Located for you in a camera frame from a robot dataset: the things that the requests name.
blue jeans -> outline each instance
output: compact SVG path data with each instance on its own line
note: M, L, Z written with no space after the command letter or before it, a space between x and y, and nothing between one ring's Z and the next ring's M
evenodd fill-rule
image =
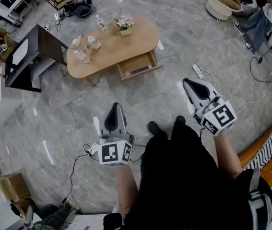
M271 30L272 24L261 8L260 11L248 19L247 23L240 25L240 27L246 32L256 28L254 39L251 45L255 51L258 51L262 43L266 40L267 33Z

striped fabric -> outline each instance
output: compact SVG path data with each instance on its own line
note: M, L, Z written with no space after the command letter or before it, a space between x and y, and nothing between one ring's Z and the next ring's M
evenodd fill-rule
M262 169L272 159L272 133L244 170L259 167Z

oval wooden table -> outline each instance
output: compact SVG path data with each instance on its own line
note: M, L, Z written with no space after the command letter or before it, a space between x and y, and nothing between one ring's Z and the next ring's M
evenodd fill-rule
M75 48L69 48L66 60L71 76L86 78L94 86L88 77L111 66L117 65L122 80L160 68L154 52L159 42L154 23L144 17L134 17L133 21L132 33L127 36L122 36L113 22L104 32L93 31L81 37L82 45L87 45L87 37L94 35L101 47L98 50L88 47L86 53L91 60L88 64L76 57Z

cardboard box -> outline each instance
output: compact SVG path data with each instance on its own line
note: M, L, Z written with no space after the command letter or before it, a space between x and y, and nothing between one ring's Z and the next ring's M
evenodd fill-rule
M14 202L13 204L24 218L26 217L27 209L29 206L31 206L34 212L37 210L34 202L31 199L23 198Z
M0 189L7 200L22 199L30 196L30 191L21 173L0 177Z

white desk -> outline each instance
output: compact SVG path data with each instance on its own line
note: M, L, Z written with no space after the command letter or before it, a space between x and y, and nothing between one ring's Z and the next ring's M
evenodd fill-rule
M0 72L5 72L5 63L0 63ZM22 103L22 91L5 87L5 79L0 78L0 126Z

